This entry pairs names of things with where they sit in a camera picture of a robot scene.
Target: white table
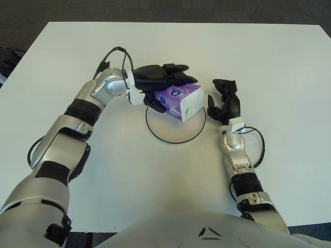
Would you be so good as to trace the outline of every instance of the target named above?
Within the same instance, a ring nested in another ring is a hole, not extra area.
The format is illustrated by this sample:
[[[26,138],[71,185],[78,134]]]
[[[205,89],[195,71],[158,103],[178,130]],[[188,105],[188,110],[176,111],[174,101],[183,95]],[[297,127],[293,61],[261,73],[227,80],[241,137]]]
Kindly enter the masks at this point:
[[[235,79],[242,116],[266,141],[258,177],[286,223],[331,220],[331,39],[310,25],[49,23],[0,90],[1,203],[31,171],[30,145],[118,45],[135,67],[189,65],[205,103],[212,94],[220,104],[212,79]],[[112,65],[122,59],[114,54]],[[73,231],[121,231],[169,211],[239,215],[228,192],[219,123],[208,117],[199,137],[170,145],[148,131],[144,112],[118,97],[99,118],[85,169],[69,185]],[[245,137],[256,161],[258,136]]]

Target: robotic hand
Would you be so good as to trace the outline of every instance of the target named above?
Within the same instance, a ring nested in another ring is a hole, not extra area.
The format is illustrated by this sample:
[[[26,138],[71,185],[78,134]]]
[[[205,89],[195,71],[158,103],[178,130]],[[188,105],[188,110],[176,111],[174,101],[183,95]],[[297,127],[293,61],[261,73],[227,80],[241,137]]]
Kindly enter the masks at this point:
[[[86,141],[107,103],[125,94],[133,105],[144,102],[164,112],[154,90],[197,82],[183,73],[187,69],[175,64],[135,70],[104,67],[98,77],[87,82],[42,138],[29,161],[31,174],[16,186],[0,210],[1,246],[64,245],[71,230],[68,183],[83,170],[90,153]]]

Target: gray carpet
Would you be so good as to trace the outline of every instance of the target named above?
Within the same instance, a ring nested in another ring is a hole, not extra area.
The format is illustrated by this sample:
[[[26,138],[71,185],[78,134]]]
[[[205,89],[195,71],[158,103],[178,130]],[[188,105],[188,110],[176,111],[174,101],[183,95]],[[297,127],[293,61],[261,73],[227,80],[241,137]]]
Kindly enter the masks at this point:
[[[28,49],[49,21],[319,24],[330,0],[2,0],[0,47]]]

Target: tissue box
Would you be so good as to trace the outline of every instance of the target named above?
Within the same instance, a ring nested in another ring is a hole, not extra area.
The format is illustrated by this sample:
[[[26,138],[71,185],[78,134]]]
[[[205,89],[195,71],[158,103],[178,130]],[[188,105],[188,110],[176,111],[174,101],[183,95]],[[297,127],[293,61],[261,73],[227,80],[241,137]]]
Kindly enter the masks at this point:
[[[166,107],[166,113],[182,122],[187,121],[203,107],[203,89],[200,85],[171,86],[166,90],[155,91],[154,94]]]

